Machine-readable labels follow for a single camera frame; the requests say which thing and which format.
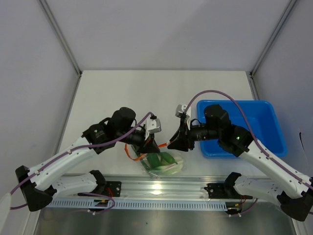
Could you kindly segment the clear zip bag orange zipper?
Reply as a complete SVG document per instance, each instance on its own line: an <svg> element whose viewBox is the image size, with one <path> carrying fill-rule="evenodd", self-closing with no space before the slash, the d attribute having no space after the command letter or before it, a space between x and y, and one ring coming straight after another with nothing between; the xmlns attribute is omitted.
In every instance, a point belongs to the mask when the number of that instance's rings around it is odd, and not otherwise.
<svg viewBox="0 0 313 235"><path fill-rule="evenodd" d="M183 156L175 150L142 154L134 146L125 144L124 151L129 159L141 165L151 177L177 175L186 168Z"/></svg>

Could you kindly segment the green lettuce head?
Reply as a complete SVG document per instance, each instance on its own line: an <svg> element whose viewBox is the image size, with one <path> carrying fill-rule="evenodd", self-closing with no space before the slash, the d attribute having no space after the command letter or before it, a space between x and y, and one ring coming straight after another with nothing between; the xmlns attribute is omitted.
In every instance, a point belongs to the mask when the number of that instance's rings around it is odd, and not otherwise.
<svg viewBox="0 0 313 235"><path fill-rule="evenodd" d="M163 158L160 158L161 166L151 168L148 173L154 176L168 176L180 173L184 168L184 160L181 157L175 157L172 164L168 164Z"/></svg>

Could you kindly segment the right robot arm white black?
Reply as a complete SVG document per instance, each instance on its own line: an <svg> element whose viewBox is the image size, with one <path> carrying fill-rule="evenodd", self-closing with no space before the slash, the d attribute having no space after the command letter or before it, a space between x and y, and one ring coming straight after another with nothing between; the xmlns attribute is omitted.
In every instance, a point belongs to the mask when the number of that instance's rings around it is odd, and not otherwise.
<svg viewBox="0 0 313 235"><path fill-rule="evenodd" d="M305 221L313 207L313 180L297 171L270 152L252 131L232 124L228 112L221 105L209 105L204 110L205 123L191 124L191 109L178 105L178 130L168 142L168 149L187 152L196 141L217 140L221 149L252 164L269 180L252 179L232 172L221 189L208 184L205 190L216 199L261 199L277 205L282 212L297 221Z"/></svg>

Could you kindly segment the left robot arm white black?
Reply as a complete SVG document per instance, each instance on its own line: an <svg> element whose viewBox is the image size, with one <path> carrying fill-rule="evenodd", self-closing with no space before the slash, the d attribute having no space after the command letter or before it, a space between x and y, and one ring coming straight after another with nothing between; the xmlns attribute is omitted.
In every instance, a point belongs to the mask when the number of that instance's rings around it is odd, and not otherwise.
<svg viewBox="0 0 313 235"><path fill-rule="evenodd" d="M159 153L154 140L161 131L160 120L149 112L135 126L135 112L127 107L115 111L99 123L91 125L64 151L33 167L15 170L19 188L29 211L43 209L59 196L85 194L100 196L106 191L106 180L98 170L80 177L62 178L78 164L113 148L117 142L133 145L140 154Z"/></svg>

